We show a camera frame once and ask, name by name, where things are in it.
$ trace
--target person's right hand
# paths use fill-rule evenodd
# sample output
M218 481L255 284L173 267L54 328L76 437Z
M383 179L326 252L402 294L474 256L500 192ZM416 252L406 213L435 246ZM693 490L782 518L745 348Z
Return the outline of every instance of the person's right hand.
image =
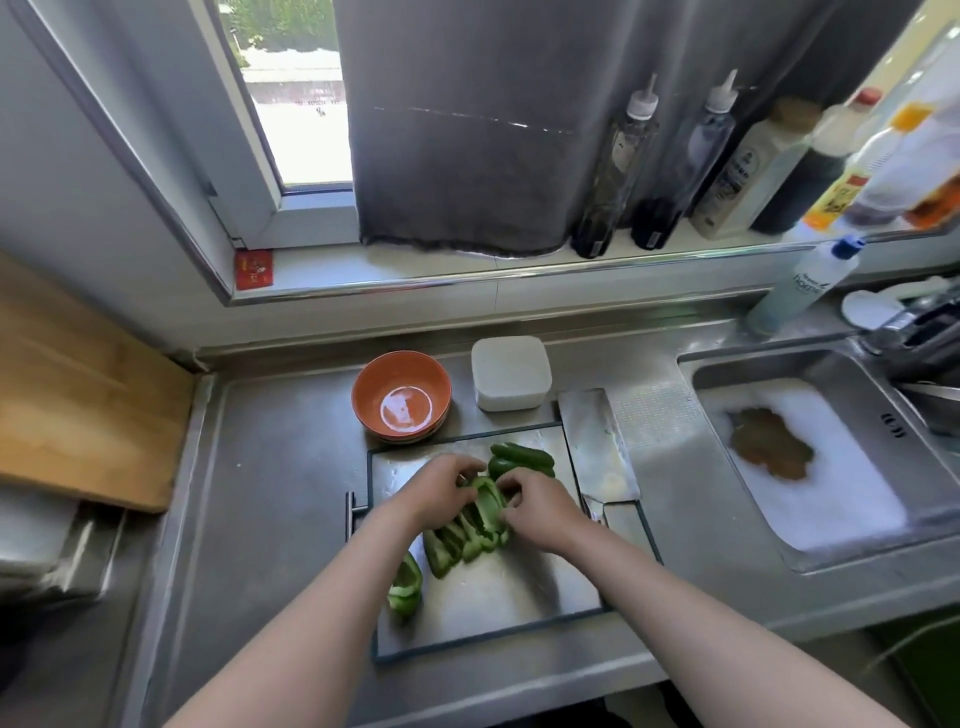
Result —
M563 483L548 475L514 468L496 485L507 497L512 490L520 489L500 512L500 518L544 551L566 556L577 526L590 523Z

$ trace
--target hand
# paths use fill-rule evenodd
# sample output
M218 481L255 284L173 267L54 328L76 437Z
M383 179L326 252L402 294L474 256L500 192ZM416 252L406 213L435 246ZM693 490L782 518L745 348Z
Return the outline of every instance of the hand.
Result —
M544 551L565 558L577 526L590 523L563 483L548 475L514 468L501 476L496 485L505 492L520 489L500 512L500 518Z
M457 476L473 477L487 463L468 455L445 452L420 468L392 498L405 508L417 532L441 528L477 499L473 488L458 488Z

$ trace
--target blue bottle cap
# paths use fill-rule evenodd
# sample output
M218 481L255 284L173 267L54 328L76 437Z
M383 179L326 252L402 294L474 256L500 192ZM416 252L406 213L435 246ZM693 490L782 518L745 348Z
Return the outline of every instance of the blue bottle cap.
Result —
M836 241L836 244L834 244L830 252L833 254L833 257L838 257L841 260L850 260L854 255L862 251L866 244L862 237L857 235L844 235Z

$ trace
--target gray curtain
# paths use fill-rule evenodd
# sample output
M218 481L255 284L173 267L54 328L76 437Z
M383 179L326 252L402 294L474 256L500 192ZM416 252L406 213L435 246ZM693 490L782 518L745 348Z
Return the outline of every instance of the gray curtain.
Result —
M732 68L741 121L788 92L843 101L919 2L335 2L362 240L552 252L610 118L651 73L660 134L635 199Z

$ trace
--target window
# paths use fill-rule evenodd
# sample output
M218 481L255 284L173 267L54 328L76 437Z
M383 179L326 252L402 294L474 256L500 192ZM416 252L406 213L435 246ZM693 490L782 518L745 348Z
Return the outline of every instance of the window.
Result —
M359 240L332 0L96 0L237 247Z
M352 179L332 0L222 0L220 20L287 189Z

